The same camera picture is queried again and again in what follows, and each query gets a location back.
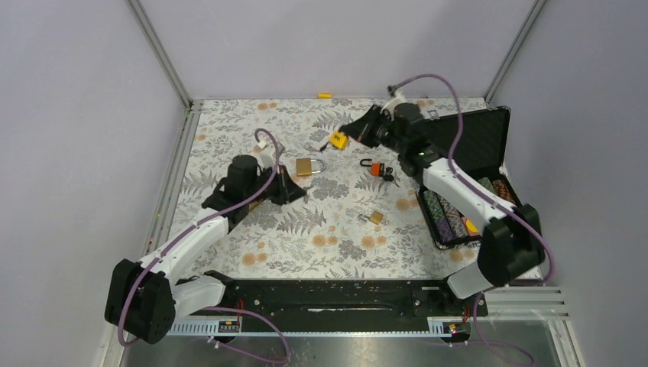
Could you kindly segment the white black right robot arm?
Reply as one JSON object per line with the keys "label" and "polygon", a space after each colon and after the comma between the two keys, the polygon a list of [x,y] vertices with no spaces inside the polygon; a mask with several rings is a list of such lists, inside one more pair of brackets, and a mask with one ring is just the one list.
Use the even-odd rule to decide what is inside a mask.
{"label": "white black right robot arm", "polygon": [[529,204],[515,206],[467,176],[452,151],[424,133],[431,125],[416,103],[373,105],[361,118],[340,126],[329,142],[339,150],[350,140],[392,150],[408,177],[448,200],[481,233],[477,260],[449,275],[438,295],[441,310],[456,315],[468,306],[469,297],[503,287],[541,265],[547,251],[537,211]]}

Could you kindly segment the small brass padlock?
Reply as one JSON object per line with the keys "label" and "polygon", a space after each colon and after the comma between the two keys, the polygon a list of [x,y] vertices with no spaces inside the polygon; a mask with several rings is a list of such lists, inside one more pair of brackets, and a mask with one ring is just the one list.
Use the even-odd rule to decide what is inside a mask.
{"label": "small brass padlock", "polygon": [[372,212],[370,214],[359,214],[358,218],[362,222],[370,222],[370,223],[373,223],[375,225],[379,225],[382,222],[382,220],[384,219],[384,214],[381,213],[381,212],[378,212],[378,211],[374,211],[374,212]]}

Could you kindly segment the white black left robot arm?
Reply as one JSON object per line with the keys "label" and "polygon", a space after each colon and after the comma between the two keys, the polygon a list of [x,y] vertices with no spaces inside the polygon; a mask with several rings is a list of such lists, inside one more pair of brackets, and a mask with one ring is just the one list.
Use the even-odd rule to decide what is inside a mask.
{"label": "white black left robot arm", "polygon": [[282,164],[262,167],[238,155],[202,203],[190,225],[138,261],[121,260],[113,269],[105,320],[146,343],[159,342],[172,324],[211,307],[227,314],[237,294],[211,275],[183,281],[184,271],[211,245],[224,239],[250,213],[251,204],[287,205],[306,195]]}

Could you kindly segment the yellow black padlock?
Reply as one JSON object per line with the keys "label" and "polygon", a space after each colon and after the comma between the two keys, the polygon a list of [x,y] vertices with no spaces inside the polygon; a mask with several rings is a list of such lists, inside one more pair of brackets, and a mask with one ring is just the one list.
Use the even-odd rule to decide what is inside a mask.
{"label": "yellow black padlock", "polygon": [[333,132],[329,140],[319,149],[319,152],[324,152],[328,147],[344,151],[348,147],[348,143],[349,137],[340,131],[336,131]]}

